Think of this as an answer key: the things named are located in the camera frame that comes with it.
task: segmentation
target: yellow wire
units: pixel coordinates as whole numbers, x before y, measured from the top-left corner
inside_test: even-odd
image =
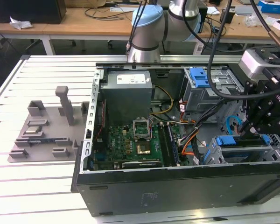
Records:
[[[169,112],[169,111],[172,109],[172,107],[173,107],[173,99],[172,99],[172,97],[170,96],[170,94],[169,94],[165,89],[163,89],[163,88],[160,87],[159,85],[156,85],[156,87],[158,87],[158,88],[160,88],[161,90],[163,90],[163,91],[170,97],[171,105],[170,105],[170,107],[169,107],[167,110],[165,110],[165,111],[153,112],[153,113],[150,113],[150,114],[164,114],[164,113],[167,113],[167,112]]]

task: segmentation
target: blue box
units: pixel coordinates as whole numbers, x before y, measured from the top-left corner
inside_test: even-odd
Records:
[[[263,12],[263,13],[280,14],[280,1],[275,1],[274,3],[259,1],[258,5],[262,6],[261,12]]]

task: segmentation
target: ram slot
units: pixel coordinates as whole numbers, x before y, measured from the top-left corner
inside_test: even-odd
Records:
[[[159,141],[165,167],[176,166],[167,126],[158,125]]]

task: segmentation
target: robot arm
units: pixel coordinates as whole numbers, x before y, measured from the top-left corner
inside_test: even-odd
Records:
[[[168,11],[163,11],[162,7],[155,5],[145,7],[130,43],[128,62],[159,62],[161,41],[189,41],[193,38],[182,18],[184,1],[174,0],[170,3]],[[197,1],[188,0],[186,4],[186,18],[195,32],[198,32],[201,21]],[[133,13],[132,24],[138,19],[136,14],[137,10]]]

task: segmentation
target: green circuit board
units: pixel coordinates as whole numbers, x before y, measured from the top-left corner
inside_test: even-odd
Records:
[[[171,126],[172,134],[176,140],[181,137],[179,127]],[[137,125],[136,133],[146,134],[146,125]],[[160,161],[163,164],[162,151],[157,125],[151,125],[151,139],[134,140],[133,125],[110,126],[108,132],[108,149],[103,161],[95,161],[98,170],[114,169],[114,163],[128,161]]]

